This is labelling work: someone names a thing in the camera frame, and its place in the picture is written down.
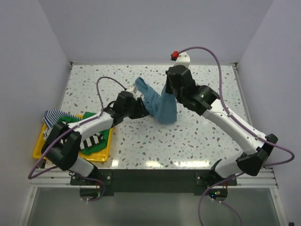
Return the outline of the black white striped tank top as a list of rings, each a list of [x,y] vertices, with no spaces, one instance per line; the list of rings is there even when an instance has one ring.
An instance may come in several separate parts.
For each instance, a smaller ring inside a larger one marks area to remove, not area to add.
[[[58,145],[65,145],[67,144],[68,140],[74,141],[76,140],[77,136],[74,136],[75,132],[71,132],[66,136],[62,137],[59,141],[57,141],[53,147]],[[99,152],[107,147],[109,139],[109,130],[104,130],[94,134],[93,136],[88,137],[87,139],[83,140],[81,143],[74,143],[75,147],[80,150],[81,152],[87,152],[86,155],[90,155],[90,153]]]

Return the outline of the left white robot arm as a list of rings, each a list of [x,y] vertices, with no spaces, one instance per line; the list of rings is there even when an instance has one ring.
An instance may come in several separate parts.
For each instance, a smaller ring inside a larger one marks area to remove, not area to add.
[[[140,119],[148,115],[140,97],[135,98],[132,93],[122,91],[112,106],[91,117],[75,123],[56,123],[43,145],[42,157],[63,171],[81,175],[83,182],[92,185],[97,181],[97,167],[79,156],[80,144],[97,132],[115,127],[126,117]]]

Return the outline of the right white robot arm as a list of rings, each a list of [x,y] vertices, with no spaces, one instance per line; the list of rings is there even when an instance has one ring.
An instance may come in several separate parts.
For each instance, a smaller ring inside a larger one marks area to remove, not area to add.
[[[166,71],[166,91],[174,94],[176,100],[185,108],[213,122],[242,148],[237,156],[220,159],[211,167],[203,176],[208,185],[220,185],[237,173],[258,175],[273,150],[273,146],[265,141],[274,144],[278,141],[274,134],[265,135],[244,121],[243,125],[255,133],[252,136],[238,126],[231,119],[233,113],[224,110],[218,93],[209,86],[197,85],[190,70],[183,65],[170,67]]]

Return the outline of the green tank top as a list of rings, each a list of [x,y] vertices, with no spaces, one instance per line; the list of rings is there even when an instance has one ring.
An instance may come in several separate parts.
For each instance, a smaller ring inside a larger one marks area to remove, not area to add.
[[[74,123],[93,115],[95,115],[95,113],[85,112],[82,118],[80,118],[77,116],[68,116],[66,113],[63,113],[63,116],[60,117],[57,122]],[[80,144],[80,152],[85,155],[90,155],[105,149],[108,143],[109,132],[109,129],[103,130],[98,132],[96,135],[87,138]]]

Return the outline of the yellow plastic tray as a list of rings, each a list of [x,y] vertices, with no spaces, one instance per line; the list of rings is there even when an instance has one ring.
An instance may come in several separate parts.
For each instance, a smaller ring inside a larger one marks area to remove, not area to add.
[[[72,115],[72,116],[77,116],[77,117],[82,118],[83,115]],[[91,162],[97,162],[97,163],[106,162],[108,160],[108,157],[109,157],[109,150],[110,150],[110,145],[111,145],[112,132],[113,132],[113,129],[110,129],[108,144],[107,144],[107,147],[105,149],[103,149],[103,150],[101,150],[97,153],[92,153],[90,155],[82,154],[79,151],[79,156],[86,159],[86,160],[88,160],[88,161],[91,161]],[[36,142],[36,145],[35,145],[35,148],[34,148],[34,151],[33,151],[33,154],[32,154],[34,159],[38,159],[38,158],[41,157],[41,149],[42,149],[49,133],[50,133],[50,129],[48,129],[47,126],[45,125],[45,123],[43,123],[38,141]]]

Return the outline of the blue ribbed tank top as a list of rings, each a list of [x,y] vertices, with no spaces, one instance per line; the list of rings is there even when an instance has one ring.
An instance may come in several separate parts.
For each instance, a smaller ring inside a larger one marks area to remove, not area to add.
[[[146,110],[158,123],[172,124],[177,121],[176,99],[173,94],[166,92],[166,85],[163,86],[161,94],[141,77],[135,80],[135,85],[143,95],[143,104]]]

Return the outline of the blue white striped tank top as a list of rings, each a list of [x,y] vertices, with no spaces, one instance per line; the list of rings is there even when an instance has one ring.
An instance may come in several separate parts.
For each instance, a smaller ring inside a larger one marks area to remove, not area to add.
[[[66,113],[57,109],[47,110],[42,121],[48,129],[52,128],[61,117],[72,117],[70,113]]]

